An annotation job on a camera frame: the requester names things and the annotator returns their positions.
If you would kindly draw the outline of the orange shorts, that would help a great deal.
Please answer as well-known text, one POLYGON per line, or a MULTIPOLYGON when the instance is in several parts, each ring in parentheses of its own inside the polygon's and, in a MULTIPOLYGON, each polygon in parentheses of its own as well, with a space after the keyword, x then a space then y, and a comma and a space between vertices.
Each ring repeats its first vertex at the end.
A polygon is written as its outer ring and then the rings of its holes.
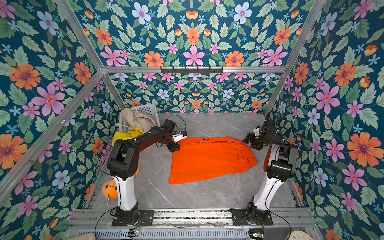
POLYGON ((179 145, 172 157, 170 185, 244 173, 258 164, 249 146, 230 137, 187 138, 179 145))

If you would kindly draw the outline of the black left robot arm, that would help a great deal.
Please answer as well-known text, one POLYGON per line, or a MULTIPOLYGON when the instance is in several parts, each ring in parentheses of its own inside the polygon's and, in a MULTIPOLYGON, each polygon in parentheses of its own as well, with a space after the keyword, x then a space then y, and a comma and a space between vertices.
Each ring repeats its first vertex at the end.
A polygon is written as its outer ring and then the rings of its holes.
POLYGON ((136 137, 117 137, 107 160, 107 168, 117 187, 118 203, 115 217, 123 224, 132 226, 140 219, 139 205, 135 196, 134 176, 139 168, 139 155, 148 147, 160 144, 171 153, 180 150, 179 141, 187 138, 187 132, 175 131, 175 122, 166 119, 162 126, 154 126, 136 137))

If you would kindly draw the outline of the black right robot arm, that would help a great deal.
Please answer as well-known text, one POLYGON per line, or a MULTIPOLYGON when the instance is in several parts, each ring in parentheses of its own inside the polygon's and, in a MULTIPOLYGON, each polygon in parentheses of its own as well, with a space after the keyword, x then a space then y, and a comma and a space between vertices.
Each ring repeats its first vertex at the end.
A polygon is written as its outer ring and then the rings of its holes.
POLYGON ((255 150, 268 147, 263 169, 265 177, 261 188, 248 203, 245 217, 250 225, 268 224, 271 221, 270 204, 279 187, 294 176, 298 147, 286 140, 275 127, 273 120, 265 119, 262 126, 256 126, 247 134, 243 143, 255 150))

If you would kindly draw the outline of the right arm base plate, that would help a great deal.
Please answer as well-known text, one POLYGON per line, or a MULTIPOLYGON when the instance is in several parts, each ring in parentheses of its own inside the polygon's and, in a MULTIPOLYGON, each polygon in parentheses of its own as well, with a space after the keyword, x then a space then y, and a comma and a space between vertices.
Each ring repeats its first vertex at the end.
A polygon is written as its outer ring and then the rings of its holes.
POLYGON ((270 211, 259 209, 230 209, 234 226, 272 226, 270 211))

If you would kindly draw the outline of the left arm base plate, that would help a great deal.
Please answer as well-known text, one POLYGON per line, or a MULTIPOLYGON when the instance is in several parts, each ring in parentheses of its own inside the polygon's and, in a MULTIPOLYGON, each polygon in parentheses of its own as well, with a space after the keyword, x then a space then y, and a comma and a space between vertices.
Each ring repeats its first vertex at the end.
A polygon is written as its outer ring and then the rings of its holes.
POLYGON ((155 211, 153 210, 136 210, 123 211, 118 209, 114 214, 112 222, 113 227, 136 227, 151 226, 154 220, 155 211))

